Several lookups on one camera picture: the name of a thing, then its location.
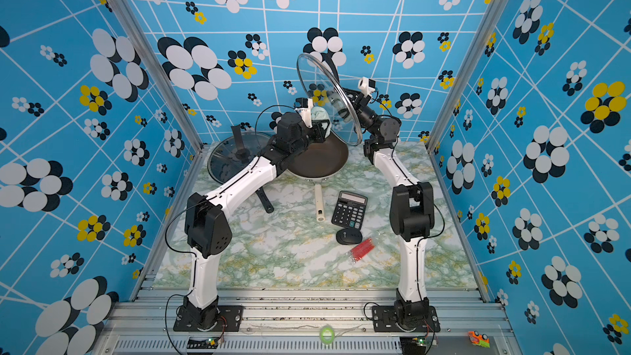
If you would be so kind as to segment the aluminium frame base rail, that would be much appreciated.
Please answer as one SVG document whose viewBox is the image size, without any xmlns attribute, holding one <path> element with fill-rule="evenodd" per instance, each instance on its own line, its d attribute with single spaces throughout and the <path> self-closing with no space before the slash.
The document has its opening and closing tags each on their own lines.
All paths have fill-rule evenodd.
<svg viewBox="0 0 631 355">
<path fill-rule="evenodd" d="M 113 309 L 96 341 L 96 354 L 193 354 L 190 337 L 210 333 L 175 332 L 175 312 L 185 288 L 161 288 L 142 282 L 130 302 Z M 376 333 L 368 320 L 371 307 L 394 302 L 394 289 L 234 288 L 219 292 L 220 305 L 243 306 L 239 332 L 203 354 L 400 354 L 405 333 Z M 432 354 L 521 354 L 514 330 L 499 303 L 473 289 L 429 292 L 441 332 L 430 334 Z M 332 345 L 320 341 L 320 329 L 336 333 Z M 489 336 L 491 348 L 471 344 L 468 332 Z"/>
</svg>

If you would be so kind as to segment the right green circuit board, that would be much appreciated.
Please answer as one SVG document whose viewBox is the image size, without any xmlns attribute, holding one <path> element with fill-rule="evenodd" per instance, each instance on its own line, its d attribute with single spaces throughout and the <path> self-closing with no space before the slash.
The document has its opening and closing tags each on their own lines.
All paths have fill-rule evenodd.
<svg viewBox="0 0 631 355">
<path fill-rule="evenodd" d="M 427 340 L 424 338 L 401 337 L 399 339 L 402 355 L 425 355 Z"/>
</svg>

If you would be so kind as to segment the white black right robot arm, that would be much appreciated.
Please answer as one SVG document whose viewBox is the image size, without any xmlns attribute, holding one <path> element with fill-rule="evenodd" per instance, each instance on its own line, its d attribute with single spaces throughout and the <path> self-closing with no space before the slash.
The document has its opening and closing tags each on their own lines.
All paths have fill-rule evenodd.
<svg viewBox="0 0 631 355">
<path fill-rule="evenodd" d="M 379 115 L 369 107 L 369 96 L 358 90 L 345 90 L 353 123 L 370 136 L 364 142 L 364 155 L 391 186 L 389 222 L 399 237 L 400 277 L 394 303 L 396 320 L 403 330 L 425 325 L 435 331 L 437 318 L 432 313 L 425 284 L 425 253 L 431 230 L 435 227 L 433 187 L 415 178 L 395 152 L 401 121 Z"/>
</svg>

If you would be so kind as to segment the red items in bag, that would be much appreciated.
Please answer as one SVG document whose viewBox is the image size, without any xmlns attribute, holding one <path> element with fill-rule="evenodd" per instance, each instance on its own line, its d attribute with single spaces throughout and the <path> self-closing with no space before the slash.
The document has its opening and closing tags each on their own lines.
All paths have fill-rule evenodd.
<svg viewBox="0 0 631 355">
<path fill-rule="evenodd" d="M 375 244 L 371 238 L 367 238 L 352 248 L 349 252 L 349 257 L 352 263 L 361 261 L 366 255 L 375 249 Z"/>
</svg>

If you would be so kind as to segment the green tape roll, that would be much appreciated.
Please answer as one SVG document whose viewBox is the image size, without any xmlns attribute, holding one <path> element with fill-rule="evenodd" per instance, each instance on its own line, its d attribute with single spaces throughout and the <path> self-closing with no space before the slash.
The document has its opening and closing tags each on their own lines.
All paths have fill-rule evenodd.
<svg viewBox="0 0 631 355">
<path fill-rule="evenodd" d="M 332 345 L 335 342 L 336 333 L 332 326 L 325 325 L 320 329 L 320 341 L 323 345 Z"/>
</svg>

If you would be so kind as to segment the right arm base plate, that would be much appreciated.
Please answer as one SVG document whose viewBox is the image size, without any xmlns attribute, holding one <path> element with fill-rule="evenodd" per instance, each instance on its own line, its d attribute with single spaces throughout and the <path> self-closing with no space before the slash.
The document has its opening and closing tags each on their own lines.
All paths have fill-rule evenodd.
<svg viewBox="0 0 631 355">
<path fill-rule="evenodd" d="M 372 306 L 370 317 L 376 333 L 439 333 L 441 326 L 435 307 L 430 306 L 429 310 L 429 317 L 412 325 L 400 325 L 393 306 Z"/>
</svg>

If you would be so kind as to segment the green circuit board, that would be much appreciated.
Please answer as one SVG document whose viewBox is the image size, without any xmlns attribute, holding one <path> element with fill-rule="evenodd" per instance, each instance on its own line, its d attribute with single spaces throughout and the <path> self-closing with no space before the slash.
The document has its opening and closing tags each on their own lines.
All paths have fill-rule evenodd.
<svg viewBox="0 0 631 355">
<path fill-rule="evenodd" d="M 425 355 L 427 340 L 424 338 L 401 337 L 399 339 L 402 355 Z"/>
<path fill-rule="evenodd" d="M 190 337 L 187 341 L 187 350 L 215 350 L 222 343 L 223 340 L 220 337 Z"/>
</svg>

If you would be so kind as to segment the orange toy car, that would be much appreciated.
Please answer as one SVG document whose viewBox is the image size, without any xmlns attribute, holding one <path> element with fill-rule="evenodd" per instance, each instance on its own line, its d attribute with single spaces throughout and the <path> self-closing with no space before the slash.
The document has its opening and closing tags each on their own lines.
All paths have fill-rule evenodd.
<svg viewBox="0 0 631 355">
<path fill-rule="evenodd" d="M 468 332 L 468 338 L 472 345 L 481 348 L 491 348 L 491 342 L 488 335 L 477 331 Z"/>
</svg>

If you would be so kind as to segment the black calculator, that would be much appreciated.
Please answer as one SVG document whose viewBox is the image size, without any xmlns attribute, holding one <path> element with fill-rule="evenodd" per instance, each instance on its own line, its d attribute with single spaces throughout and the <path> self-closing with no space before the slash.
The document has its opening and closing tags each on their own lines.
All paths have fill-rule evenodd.
<svg viewBox="0 0 631 355">
<path fill-rule="evenodd" d="M 341 191 L 331 218 L 332 225 L 360 230 L 365 218 L 367 201 L 365 196 Z"/>
</svg>

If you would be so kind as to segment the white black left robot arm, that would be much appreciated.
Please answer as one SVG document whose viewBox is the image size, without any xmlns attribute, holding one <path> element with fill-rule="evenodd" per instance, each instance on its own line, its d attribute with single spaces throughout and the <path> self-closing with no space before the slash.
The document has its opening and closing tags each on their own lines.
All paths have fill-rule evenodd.
<svg viewBox="0 0 631 355">
<path fill-rule="evenodd" d="M 185 234 L 192 253 L 192 277 L 182 304 L 182 319 L 190 321 L 193 328 L 210 330 L 220 318 L 220 254 L 233 238 L 228 220 L 246 199 L 279 177 L 310 145 L 324 142 L 331 129 L 330 115 L 323 108 L 285 113 L 275 135 L 245 169 L 217 189 L 188 198 Z"/>
</svg>

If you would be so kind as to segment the left green circuit board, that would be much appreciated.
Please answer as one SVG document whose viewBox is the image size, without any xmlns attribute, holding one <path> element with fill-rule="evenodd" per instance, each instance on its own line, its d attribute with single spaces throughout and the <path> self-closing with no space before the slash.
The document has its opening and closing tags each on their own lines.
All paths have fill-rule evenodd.
<svg viewBox="0 0 631 355">
<path fill-rule="evenodd" d="M 187 350 L 215 350 L 222 343 L 223 340 L 220 337 L 190 337 L 187 341 Z"/>
</svg>

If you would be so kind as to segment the glass pot lid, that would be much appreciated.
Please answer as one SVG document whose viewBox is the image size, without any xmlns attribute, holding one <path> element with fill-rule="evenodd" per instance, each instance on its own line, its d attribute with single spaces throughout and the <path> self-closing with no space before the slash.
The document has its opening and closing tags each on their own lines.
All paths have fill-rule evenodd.
<svg viewBox="0 0 631 355">
<path fill-rule="evenodd" d="M 220 184 L 248 166 L 270 139 L 268 134 L 243 131 L 240 126 L 231 129 L 232 136 L 220 141 L 207 161 L 210 177 Z"/>
<path fill-rule="evenodd" d="M 340 84 L 333 59 L 328 54 L 323 59 L 300 54 L 297 73 L 314 109 L 322 108 L 327 112 L 331 132 L 348 146 L 358 146 L 362 141 L 362 128 L 351 98 Z"/>
</svg>

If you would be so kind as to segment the black computer mouse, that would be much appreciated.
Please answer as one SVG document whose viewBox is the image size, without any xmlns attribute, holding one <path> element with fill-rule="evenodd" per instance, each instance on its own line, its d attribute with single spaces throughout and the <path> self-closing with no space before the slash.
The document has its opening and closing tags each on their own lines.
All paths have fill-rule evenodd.
<svg viewBox="0 0 631 355">
<path fill-rule="evenodd" d="M 358 245 L 363 241 L 361 231 L 356 228 L 342 228 L 335 238 L 340 245 Z"/>
</svg>

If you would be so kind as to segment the light green microfiber cloth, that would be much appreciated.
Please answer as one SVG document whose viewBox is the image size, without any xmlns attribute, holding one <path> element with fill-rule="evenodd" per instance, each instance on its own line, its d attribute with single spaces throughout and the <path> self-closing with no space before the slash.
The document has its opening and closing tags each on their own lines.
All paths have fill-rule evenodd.
<svg viewBox="0 0 631 355">
<path fill-rule="evenodd" d="M 313 123 L 330 124 L 330 115 L 327 110 L 320 106 L 314 106 L 311 110 L 311 119 Z"/>
</svg>

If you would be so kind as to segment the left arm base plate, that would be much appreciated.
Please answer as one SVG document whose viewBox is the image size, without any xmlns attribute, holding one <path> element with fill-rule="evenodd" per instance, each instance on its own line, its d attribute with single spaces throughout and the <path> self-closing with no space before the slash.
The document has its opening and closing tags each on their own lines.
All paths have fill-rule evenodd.
<svg viewBox="0 0 631 355">
<path fill-rule="evenodd" d="M 200 312 L 195 307 L 177 310 L 173 330 L 176 332 L 239 332 L 243 321 L 243 306 L 210 307 Z"/>
</svg>

